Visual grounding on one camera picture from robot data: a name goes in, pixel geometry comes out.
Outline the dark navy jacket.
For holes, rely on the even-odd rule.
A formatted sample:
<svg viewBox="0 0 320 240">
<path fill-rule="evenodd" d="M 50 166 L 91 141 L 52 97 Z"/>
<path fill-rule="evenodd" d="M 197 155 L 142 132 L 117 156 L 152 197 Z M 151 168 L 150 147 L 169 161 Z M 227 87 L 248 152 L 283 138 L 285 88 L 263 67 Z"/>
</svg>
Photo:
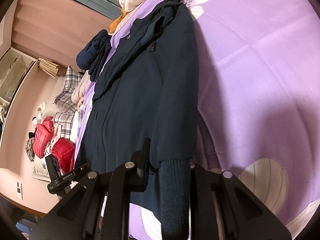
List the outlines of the dark navy jacket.
<svg viewBox="0 0 320 240">
<path fill-rule="evenodd" d="M 151 140 L 146 191 L 131 201 L 154 213 L 163 239 L 189 236 L 190 160 L 197 141 L 199 58 L 182 0 L 164 0 L 120 40 L 98 76 L 75 161 L 113 171 Z"/>
</svg>

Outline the red puffer jacket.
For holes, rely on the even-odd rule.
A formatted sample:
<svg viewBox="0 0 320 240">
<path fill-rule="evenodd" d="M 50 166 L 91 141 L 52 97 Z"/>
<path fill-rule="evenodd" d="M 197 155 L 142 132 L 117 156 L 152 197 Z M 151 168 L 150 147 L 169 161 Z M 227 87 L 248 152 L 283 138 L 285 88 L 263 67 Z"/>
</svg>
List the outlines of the red puffer jacket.
<svg viewBox="0 0 320 240">
<path fill-rule="evenodd" d="M 47 116 L 41 124 L 37 124 L 35 131 L 35 139 L 33 143 L 33 152 L 42 159 L 44 157 L 44 149 L 54 136 L 54 118 Z"/>
<path fill-rule="evenodd" d="M 61 137 L 52 148 L 52 155 L 58 160 L 59 167 L 63 174 L 74 168 L 75 144 L 70 140 Z"/>
</svg>

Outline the grey plaid blanket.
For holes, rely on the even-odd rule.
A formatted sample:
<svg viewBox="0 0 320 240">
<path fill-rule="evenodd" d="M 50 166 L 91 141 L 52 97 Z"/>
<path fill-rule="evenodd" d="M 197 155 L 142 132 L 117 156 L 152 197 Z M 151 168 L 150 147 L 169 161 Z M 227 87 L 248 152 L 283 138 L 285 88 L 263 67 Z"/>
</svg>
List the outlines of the grey plaid blanket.
<svg viewBox="0 0 320 240">
<path fill-rule="evenodd" d="M 75 72 L 72 67 L 68 67 L 62 91 L 54 99 L 54 104 L 57 107 L 54 120 L 61 126 L 61 136 L 66 139 L 71 138 L 72 124 L 77 107 L 77 103 L 72 101 L 72 94 L 81 78 L 82 75 L 79 72 Z"/>
</svg>

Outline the pale pink garment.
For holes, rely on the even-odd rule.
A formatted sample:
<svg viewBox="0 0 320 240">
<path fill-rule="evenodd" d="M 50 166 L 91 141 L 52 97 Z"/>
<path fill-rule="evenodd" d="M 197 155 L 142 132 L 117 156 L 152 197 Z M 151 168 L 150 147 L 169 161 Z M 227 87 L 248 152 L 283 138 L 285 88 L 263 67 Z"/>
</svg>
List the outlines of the pale pink garment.
<svg viewBox="0 0 320 240">
<path fill-rule="evenodd" d="M 88 90 L 89 86 L 92 84 L 90 80 L 90 75 L 86 71 L 81 78 L 80 82 L 76 85 L 75 89 L 72 92 L 71 100 L 72 103 L 77 104 L 81 98 L 83 98 Z"/>
</svg>

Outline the wooden shelf cabinet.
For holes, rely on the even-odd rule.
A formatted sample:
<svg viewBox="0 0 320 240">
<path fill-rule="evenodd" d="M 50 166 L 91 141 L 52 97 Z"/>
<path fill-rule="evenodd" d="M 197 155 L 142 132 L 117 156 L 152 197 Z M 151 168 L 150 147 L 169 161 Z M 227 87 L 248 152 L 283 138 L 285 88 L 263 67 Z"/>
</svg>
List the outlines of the wooden shelf cabinet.
<svg viewBox="0 0 320 240">
<path fill-rule="evenodd" d="M 1 123 L 5 122 L 11 102 L 29 69 L 37 59 L 10 47 L 1 58 Z"/>
</svg>

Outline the folded navy garment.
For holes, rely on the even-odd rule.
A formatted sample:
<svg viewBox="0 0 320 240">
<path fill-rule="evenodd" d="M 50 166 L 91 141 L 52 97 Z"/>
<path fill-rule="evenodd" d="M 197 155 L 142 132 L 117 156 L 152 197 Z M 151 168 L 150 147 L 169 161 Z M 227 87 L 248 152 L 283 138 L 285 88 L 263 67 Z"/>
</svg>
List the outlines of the folded navy garment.
<svg viewBox="0 0 320 240">
<path fill-rule="evenodd" d="M 110 36 L 105 29 L 101 29 L 76 57 L 76 64 L 81 70 L 88 72 L 90 81 L 95 82 L 104 67 L 111 50 Z"/>
</svg>

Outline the purple floral bed sheet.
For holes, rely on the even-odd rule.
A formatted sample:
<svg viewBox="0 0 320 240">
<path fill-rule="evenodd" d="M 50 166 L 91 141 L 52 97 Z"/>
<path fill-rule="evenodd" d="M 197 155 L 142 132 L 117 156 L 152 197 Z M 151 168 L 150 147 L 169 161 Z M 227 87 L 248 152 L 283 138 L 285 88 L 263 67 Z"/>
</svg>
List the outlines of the purple floral bed sheet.
<svg viewBox="0 0 320 240">
<path fill-rule="evenodd" d="M 319 207 L 319 17 L 308 0 L 183 1 L 200 60 L 194 160 L 232 171 L 297 239 Z"/>
</svg>

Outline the pink curtain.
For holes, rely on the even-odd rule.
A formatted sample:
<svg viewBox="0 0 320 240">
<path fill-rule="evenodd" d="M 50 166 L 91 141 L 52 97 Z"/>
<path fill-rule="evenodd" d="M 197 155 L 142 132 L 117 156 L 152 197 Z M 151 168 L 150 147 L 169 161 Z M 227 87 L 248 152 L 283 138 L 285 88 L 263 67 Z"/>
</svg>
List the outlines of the pink curtain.
<svg viewBox="0 0 320 240">
<path fill-rule="evenodd" d="M 76 56 L 112 20 L 74 0 L 18 0 L 11 45 L 78 71 Z"/>
</svg>

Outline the white wall power strip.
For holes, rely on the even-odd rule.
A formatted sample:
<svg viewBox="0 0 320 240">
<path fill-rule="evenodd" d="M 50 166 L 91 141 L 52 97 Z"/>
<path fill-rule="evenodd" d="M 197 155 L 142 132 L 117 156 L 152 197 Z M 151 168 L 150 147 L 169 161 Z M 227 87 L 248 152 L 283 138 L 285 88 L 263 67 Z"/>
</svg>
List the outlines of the white wall power strip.
<svg viewBox="0 0 320 240">
<path fill-rule="evenodd" d="M 17 185 L 17 197 L 22 200 L 23 199 L 22 183 L 18 181 L 16 185 Z"/>
</svg>

